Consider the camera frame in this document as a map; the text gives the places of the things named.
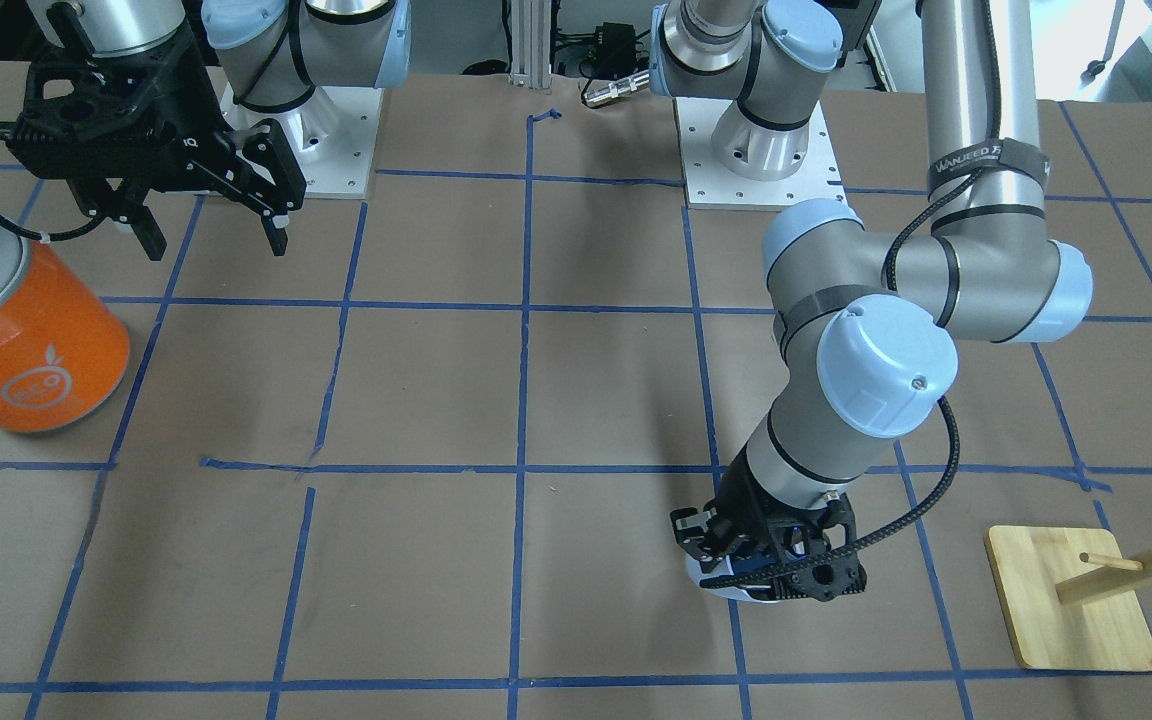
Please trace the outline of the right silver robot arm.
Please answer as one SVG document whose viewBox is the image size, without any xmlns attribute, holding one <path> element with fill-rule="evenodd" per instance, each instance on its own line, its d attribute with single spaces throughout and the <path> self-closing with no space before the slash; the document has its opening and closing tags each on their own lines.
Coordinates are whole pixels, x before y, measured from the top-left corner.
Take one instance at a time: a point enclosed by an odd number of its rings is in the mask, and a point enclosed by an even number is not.
<svg viewBox="0 0 1152 720">
<path fill-rule="evenodd" d="M 407 1 L 205 1 L 197 38 L 179 1 L 32 1 L 50 41 L 6 147 L 69 187 L 92 223 L 122 223 L 159 260 L 159 194 L 247 206 L 276 256 L 311 165 L 351 156 L 329 88 L 397 88 Z"/>
</svg>

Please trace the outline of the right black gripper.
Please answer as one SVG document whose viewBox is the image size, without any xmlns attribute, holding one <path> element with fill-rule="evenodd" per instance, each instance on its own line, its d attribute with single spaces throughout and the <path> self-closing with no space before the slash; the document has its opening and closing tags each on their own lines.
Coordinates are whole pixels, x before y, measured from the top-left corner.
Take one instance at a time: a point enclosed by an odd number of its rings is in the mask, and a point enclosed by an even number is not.
<svg viewBox="0 0 1152 720">
<path fill-rule="evenodd" d="M 166 241 L 145 205 L 147 192 L 211 190 L 260 218 L 270 250 L 282 258 L 291 213 L 306 179 L 275 119 L 232 131 L 221 118 L 192 28 L 147 50 L 97 56 L 78 26 L 29 67 L 26 99 L 12 129 L 12 156 L 38 179 L 76 182 L 88 219 L 131 229 L 147 259 Z M 196 165 L 195 179 L 187 164 Z M 120 179 L 116 187 L 108 179 Z"/>
</svg>

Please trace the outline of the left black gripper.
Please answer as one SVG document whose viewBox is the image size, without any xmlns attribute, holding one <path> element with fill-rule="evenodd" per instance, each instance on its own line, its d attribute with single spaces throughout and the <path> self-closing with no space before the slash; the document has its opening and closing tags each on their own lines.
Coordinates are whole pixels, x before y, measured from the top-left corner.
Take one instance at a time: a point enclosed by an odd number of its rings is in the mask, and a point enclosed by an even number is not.
<svg viewBox="0 0 1152 720">
<path fill-rule="evenodd" d="M 840 528 L 841 544 L 858 538 L 850 498 L 829 492 L 823 509 L 804 510 L 781 503 L 755 480 L 746 465 L 730 465 L 719 482 L 718 495 L 703 509 L 669 511 L 675 541 L 685 555 L 713 578 L 760 571 L 773 564 L 814 559 L 835 548 L 828 530 Z M 867 589 L 867 570 L 855 553 L 785 577 L 717 589 L 732 600 L 827 602 Z"/>
</svg>

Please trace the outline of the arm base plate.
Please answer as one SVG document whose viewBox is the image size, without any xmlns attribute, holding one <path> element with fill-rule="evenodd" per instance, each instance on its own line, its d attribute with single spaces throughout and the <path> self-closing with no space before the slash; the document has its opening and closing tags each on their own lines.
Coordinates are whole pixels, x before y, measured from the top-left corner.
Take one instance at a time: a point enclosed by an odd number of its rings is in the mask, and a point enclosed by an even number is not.
<svg viewBox="0 0 1152 720">
<path fill-rule="evenodd" d="M 221 109 L 238 129 L 262 119 L 274 119 L 282 126 L 306 179 L 310 199 L 366 199 L 385 99 L 382 88 L 316 88 L 298 108 L 270 114 L 234 103 L 228 85 Z"/>
<path fill-rule="evenodd" d="M 780 211 L 846 200 L 823 105 L 788 131 L 755 124 L 733 100 L 677 97 L 675 109 L 690 209 Z"/>
</svg>

